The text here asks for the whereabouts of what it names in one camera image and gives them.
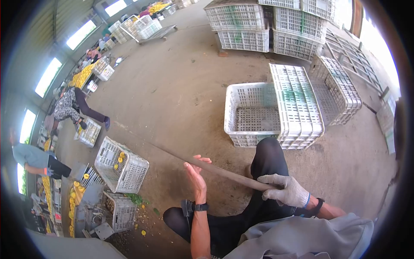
black pants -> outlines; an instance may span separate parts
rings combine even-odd
[[[85,94],[77,87],[75,88],[75,98],[76,98],[76,103],[79,106],[79,109],[83,114],[93,119],[96,119],[99,122],[105,121],[104,115],[89,108],[88,104],[85,101]]]
[[[72,170],[60,161],[57,161],[51,155],[49,156],[48,167],[53,170],[53,175],[51,177],[54,179],[62,179],[62,176],[69,177],[70,171]]]
[[[258,143],[250,172],[254,180],[265,174],[289,175],[283,151],[277,139],[265,138]],[[255,190],[248,206],[241,214],[228,217],[207,214],[212,255],[224,257],[236,248],[240,236],[248,228],[261,222],[291,216],[294,211],[294,207],[279,206],[275,200],[262,200],[262,192]],[[192,221],[193,216],[189,217],[190,227]],[[166,210],[164,222],[175,233],[190,242],[191,231],[181,208],[172,207]]]

gray knit glove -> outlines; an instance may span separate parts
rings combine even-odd
[[[292,176],[278,174],[263,175],[258,178],[258,181],[266,184],[278,184],[284,187],[283,190],[272,189],[263,192],[263,200],[273,199],[297,208],[303,208],[308,204],[309,192]]]

sleeve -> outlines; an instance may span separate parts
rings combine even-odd
[[[60,116],[63,118],[70,116],[74,124],[76,124],[80,119],[80,114],[72,107],[62,107],[59,112]]]
[[[13,157],[17,163],[19,163],[22,167],[24,167],[24,164],[26,163],[26,159],[24,158],[24,155],[21,152],[19,152],[19,150],[16,149],[15,147],[13,148]]]

person sitting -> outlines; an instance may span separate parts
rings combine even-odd
[[[97,49],[94,49],[94,50],[88,49],[88,50],[86,50],[86,57],[88,59],[92,59],[92,62],[91,62],[92,64],[95,63],[98,59],[100,59],[101,56],[102,55],[99,53],[99,51]]]
[[[85,101],[85,94],[78,87],[67,88],[64,95],[56,103],[53,113],[46,116],[45,128],[51,132],[53,130],[54,120],[63,121],[70,117],[73,124],[80,124],[82,129],[86,129],[87,125],[82,120],[79,111],[99,122],[104,122],[106,130],[109,130],[111,123],[109,117],[89,108]]]
[[[150,12],[148,11],[148,7],[147,6],[143,6],[141,8],[141,12],[140,12],[139,18],[143,17],[144,15],[151,15]]]

stacked plastic crates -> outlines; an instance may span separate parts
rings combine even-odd
[[[346,124],[361,109],[362,100],[358,91],[335,59],[315,55],[308,74],[325,125]]]
[[[111,32],[111,34],[116,38],[116,40],[122,44],[127,42],[129,39],[131,39],[131,36],[129,36],[126,32],[124,32],[119,26],[121,25],[120,21],[116,21],[111,27],[108,28],[108,30]]]
[[[325,127],[305,69],[269,65],[273,82],[227,87],[224,131],[236,147],[274,137],[282,149],[307,148]]]
[[[312,61],[325,44],[335,0],[259,0],[274,6],[273,52]]]
[[[269,52],[269,25],[256,0],[214,0],[204,10],[223,49]]]
[[[175,0],[174,3],[179,9],[184,9],[191,5],[191,0]]]
[[[153,35],[162,28],[158,19],[153,20],[149,15],[144,15],[143,17],[140,17],[138,20],[134,22],[134,25],[142,39],[147,39],[151,37],[151,35]]]

